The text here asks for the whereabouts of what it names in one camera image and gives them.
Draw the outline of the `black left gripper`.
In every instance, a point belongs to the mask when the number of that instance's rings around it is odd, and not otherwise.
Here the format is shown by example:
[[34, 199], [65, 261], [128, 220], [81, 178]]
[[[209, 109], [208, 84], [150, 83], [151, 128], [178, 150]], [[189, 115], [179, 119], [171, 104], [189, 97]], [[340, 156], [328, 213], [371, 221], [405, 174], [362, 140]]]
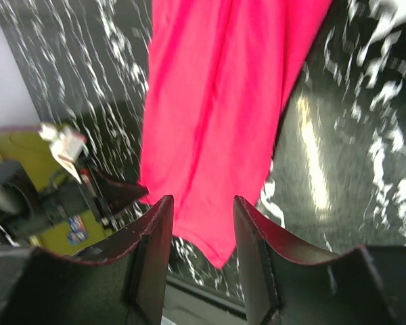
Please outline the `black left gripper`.
[[148, 195], [145, 186], [113, 179], [91, 163], [79, 162], [76, 167], [82, 183], [61, 168], [51, 174], [41, 190], [42, 232], [88, 211], [98, 224], [108, 229], [110, 212], [120, 213]]

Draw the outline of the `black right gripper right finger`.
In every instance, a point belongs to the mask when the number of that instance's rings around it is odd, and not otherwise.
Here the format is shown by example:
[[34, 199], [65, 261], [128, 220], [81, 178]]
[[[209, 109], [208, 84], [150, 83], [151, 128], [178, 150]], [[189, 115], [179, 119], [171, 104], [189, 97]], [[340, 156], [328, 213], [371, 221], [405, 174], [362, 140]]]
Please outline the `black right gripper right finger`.
[[233, 202], [249, 324], [406, 324], [406, 246], [338, 255]]

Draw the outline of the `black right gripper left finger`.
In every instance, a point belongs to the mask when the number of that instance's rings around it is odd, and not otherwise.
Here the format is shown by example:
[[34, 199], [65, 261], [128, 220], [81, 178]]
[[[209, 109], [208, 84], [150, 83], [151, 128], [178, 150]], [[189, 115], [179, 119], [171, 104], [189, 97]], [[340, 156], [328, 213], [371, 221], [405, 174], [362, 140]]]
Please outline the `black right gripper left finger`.
[[159, 324], [171, 195], [79, 255], [0, 246], [0, 324]]

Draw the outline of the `magenta pink t-shirt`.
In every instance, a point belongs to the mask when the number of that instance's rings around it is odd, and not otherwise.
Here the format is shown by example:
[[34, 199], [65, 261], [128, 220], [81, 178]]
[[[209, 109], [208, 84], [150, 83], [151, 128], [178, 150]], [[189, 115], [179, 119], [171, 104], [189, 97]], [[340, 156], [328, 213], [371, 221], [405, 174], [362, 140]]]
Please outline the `magenta pink t-shirt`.
[[154, 1], [140, 182], [173, 234], [223, 267], [233, 199], [256, 202], [282, 111], [329, 1]]

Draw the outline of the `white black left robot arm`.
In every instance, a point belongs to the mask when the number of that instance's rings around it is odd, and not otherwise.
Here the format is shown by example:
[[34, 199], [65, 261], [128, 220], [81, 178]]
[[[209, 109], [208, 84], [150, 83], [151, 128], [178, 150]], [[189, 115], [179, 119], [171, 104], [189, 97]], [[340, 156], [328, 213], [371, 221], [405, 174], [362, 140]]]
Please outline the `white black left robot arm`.
[[90, 212], [108, 223], [148, 194], [136, 183], [117, 181], [89, 161], [77, 165], [79, 179], [64, 169], [38, 191], [20, 162], [0, 162], [0, 244], [26, 240]]

